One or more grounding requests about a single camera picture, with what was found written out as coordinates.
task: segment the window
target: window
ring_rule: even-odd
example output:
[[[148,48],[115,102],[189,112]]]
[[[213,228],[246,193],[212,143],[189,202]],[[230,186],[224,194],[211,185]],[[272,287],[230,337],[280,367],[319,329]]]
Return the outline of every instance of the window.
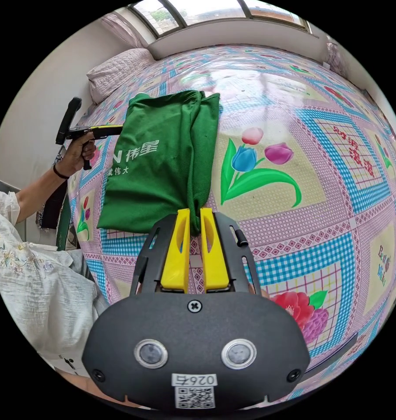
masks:
[[[142,0],[127,6],[156,38],[219,19],[270,20],[308,31],[299,16],[260,0]]]
[[[277,19],[280,21],[294,23],[304,26],[302,20],[295,14],[259,0],[244,0],[252,16]]]
[[[188,26],[214,19],[246,17],[237,0],[169,1],[183,16]]]
[[[173,16],[158,0],[142,0],[133,8],[141,13],[159,35],[179,27]]]

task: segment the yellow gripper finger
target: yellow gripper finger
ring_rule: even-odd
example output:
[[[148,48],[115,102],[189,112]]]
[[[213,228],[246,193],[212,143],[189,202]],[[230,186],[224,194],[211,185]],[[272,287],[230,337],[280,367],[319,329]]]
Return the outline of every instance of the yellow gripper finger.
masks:
[[[208,290],[225,289],[229,284],[228,273],[214,215],[210,208],[201,209],[201,238],[205,293]]]
[[[190,249],[190,210],[177,212],[175,229],[161,276],[161,287],[188,293]]]

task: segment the white pillow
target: white pillow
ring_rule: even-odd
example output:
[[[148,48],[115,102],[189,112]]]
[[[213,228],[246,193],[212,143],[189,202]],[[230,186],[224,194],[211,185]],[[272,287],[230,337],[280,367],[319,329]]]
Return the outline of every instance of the white pillow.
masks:
[[[155,63],[145,48],[132,48],[110,58],[87,73],[93,102],[99,104],[139,71]]]

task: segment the label sticker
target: label sticker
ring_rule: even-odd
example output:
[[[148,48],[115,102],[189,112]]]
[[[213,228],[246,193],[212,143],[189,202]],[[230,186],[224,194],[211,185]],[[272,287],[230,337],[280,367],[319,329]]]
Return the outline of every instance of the label sticker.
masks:
[[[214,386],[217,375],[172,374],[175,388],[176,408],[210,409],[215,408]]]
[[[217,375],[182,375],[172,373],[172,386],[217,386]]]

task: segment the black wristband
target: black wristband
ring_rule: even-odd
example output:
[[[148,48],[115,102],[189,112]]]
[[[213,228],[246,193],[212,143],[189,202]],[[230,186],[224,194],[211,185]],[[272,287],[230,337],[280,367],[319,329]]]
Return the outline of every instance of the black wristband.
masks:
[[[62,178],[62,179],[70,179],[69,178],[69,176],[65,176],[65,175],[62,175],[62,174],[60,174],[57,170],[56,170],[56,168],[55,168],[55,165],[56,164],[54,164],[52,167],[53,167],[53,171],[60,177],[60,178]]]

